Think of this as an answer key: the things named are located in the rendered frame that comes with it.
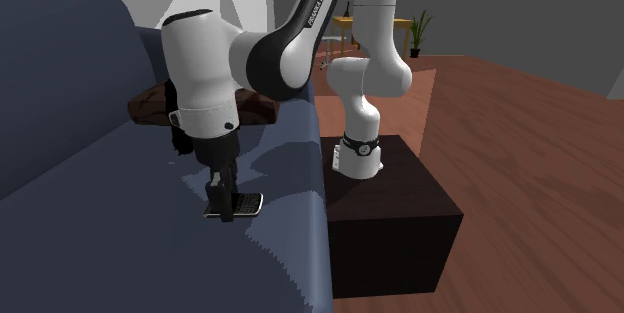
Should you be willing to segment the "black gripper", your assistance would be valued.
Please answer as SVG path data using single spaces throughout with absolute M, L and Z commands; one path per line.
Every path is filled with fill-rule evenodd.
M 208 167 L 210 181 L 205 185 L 208 206 L 205 212 L 220 212 L 222 222 L 232 222 L 233 201 L 232 194 L 237 192 L 236 159 L 240 153 L 238 131 L 231 131 L 216 138 L 191 139 L 196 159 Z

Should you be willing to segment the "black keypad phone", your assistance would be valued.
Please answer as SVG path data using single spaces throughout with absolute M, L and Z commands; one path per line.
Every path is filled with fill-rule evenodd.
M 263 206 L 264 196 L 262 193 L 233 193 L 233 215 L 235 218 L 255 217 Z M 203 213 L 204 218 L 220 218 L 220 212 Z

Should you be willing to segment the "dark blue sofa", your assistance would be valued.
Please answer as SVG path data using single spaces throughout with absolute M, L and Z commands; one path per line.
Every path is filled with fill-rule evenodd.
M 128 102 L 165 76 L 122 0 L 0 0 L 0 313 L 334 313 L 313 91 L 239 132 L 260 213 Z

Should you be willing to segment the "dark robot stand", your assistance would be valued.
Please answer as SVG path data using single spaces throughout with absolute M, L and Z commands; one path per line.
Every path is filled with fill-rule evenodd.
M 332 169 L 338 142 L 321 140 L 334 298 L 435 291 L 462 211 L 400 136 L 382 137 L 367 180 Z

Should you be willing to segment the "grey swivel chair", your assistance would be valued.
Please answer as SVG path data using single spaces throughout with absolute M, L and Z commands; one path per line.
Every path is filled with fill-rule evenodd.
M 335 35 L 323 36 L 322 37 L 322 41 L 325 44 L 325 58 L 324 58 L 324 60 L 320 64 L 320 70 L 323 70 L 324 68 L 326 68 L 327 66 L 330 65 L 330 63 L 331 63 L 330 55 L 334 52 L 333 44 L 334 43 L 341 44 L 343 42 L 343 39 L 344 39 L 343 36 L 335 36 Z

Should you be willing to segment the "yellow table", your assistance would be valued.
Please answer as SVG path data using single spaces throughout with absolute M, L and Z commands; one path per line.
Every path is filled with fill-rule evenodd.
M 330 23 L 331 23 L 331 33 L 334 33 L 334 30 L 336 28 L 340 30 L 339 53 L 340 53 L 340 57 L 342 57 L 345 53 L 345 40 L 346 40 L 345 31 L 347 29 L 352 28 L 353 18 L 352 17 L 333 17 Z M 400 54 L 403 58 L 407 56 L 410 39 L 412 38 L 411 24 L 412 24 L 412 21 L 408 19 L 395 19 L 394 20 L 394 27 L 396 29 L 404 31 L 403 46 L 400 51 Z

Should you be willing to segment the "green potted plant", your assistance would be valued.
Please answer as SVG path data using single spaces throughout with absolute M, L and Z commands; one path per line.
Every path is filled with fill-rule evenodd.
M 425 42 L 425 39 L 423 38 L 424 31 L 432 18 L 433 16 L 429 15 L 427 10 L 423 10 L 419 18 L 412 18 L 412 23 L 410 25 L 410 30 L 412 32 L 412 47 L 410 48 L 411 58 L 417 58 L 419 56 L 421 51 L 420 46 Z

